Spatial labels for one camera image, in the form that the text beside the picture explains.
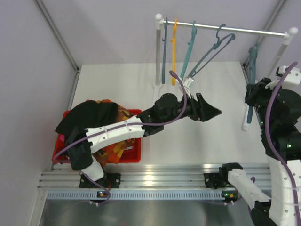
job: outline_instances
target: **orange patterned fabric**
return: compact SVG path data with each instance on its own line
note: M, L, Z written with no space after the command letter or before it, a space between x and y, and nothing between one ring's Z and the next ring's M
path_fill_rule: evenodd
M112 102L112 101L98 100L97 102L100 103L100 102ZM125 109L123 106L118 105L118 113L115 122L127 120L132 116L133 114L130 113L127 109ZM135 139L130 139L130 140L124 140L116 144L109 145L94 153L93 156L103 166L105 166L108 162L117 164L123 154L124 149L131 146L134 141Z

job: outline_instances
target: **metal extrusion rail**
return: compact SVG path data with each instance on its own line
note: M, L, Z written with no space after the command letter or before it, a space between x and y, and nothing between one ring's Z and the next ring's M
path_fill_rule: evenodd
M113 191L211 191L205 187L204 173L218 172L219 166L219 164L108 165L105 170L106 172L121 174L120 188L113 189ZM256 178L256 185L261 190L271 189L270 172L267 164L246 164L243 166L250 178ZM99 190L79 188L79 180L80 173L73 171L69 164L55 164L51 172L42 173L38 189L48 191Z

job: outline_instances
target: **metal floor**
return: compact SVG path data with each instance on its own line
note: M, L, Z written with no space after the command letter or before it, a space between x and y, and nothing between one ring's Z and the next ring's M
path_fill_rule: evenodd
M234 206L202 201L81 203L62 214L76 202L47 200L40 226L253 226L244 200Z

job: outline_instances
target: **white clothing rack pole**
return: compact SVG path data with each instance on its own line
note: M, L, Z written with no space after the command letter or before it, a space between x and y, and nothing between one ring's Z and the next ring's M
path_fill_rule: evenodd
M277 64L278 64L278 62L279 62L281 56L283 55L285 49L286 49L287 46L291 43L291 41L293 40L293 37L294 37L297 33L298 33L298 28L296 28L296 27L292 27L292 28L290 28L290 29L288 30L288 33L286 33L287 36L284 37L284 40L283 40L283 42L282 42L282 45L280 46L280 48L279 48L278 52L276 53L276 55L275 55L275 57L274 57L272 63L270 64L269 69L268 69L267 72L264 74L265 77L269 77L269 76L273 73L273 71L274 71L275 67L277 66Z
M162 85L160 76L160 47L161 47L161 21L162 15L156 15L156 80L154 83L154 95L152 102L159 99L159 91Z

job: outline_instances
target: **black cloth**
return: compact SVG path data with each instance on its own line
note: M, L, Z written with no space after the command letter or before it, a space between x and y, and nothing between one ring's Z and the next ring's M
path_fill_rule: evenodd
M89 100L77 105L56 128L56 132L68 137L77 126L94 128L110 125L115 122L118 104Z

